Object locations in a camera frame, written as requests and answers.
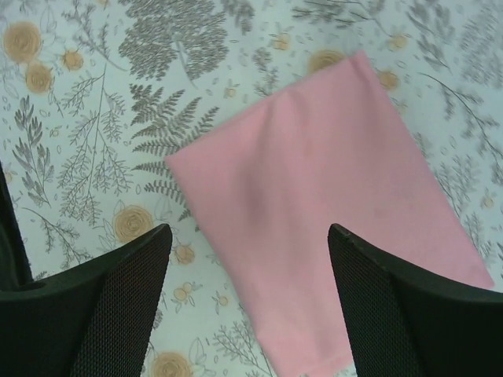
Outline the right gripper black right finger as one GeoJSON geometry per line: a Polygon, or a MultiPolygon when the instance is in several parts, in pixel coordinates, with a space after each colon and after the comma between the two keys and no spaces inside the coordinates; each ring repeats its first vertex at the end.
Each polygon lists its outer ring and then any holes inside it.
{"type": "Polygon", "coordinates": [[[332,270],[359,376],[500,376],[502,294],[429,272],[338,224],[332,270]]]}

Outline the pink t-shirt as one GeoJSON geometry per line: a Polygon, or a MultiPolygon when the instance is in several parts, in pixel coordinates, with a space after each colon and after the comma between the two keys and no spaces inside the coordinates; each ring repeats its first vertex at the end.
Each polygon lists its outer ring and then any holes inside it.
{"type": "Polygon", "coordinates": [[[363,52],[166,158],[279,376],[352,361],[332,224],[475,287],[493,281],[363,52]]]}

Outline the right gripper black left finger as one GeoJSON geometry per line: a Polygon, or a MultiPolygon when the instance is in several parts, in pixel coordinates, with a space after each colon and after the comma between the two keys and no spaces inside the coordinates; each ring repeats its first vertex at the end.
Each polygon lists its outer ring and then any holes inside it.
{"type": "Polygon", "coordinates": [[[161,224],[122,247],[1,293],[3,376],[139,376],[172,244],[161,224]]]}

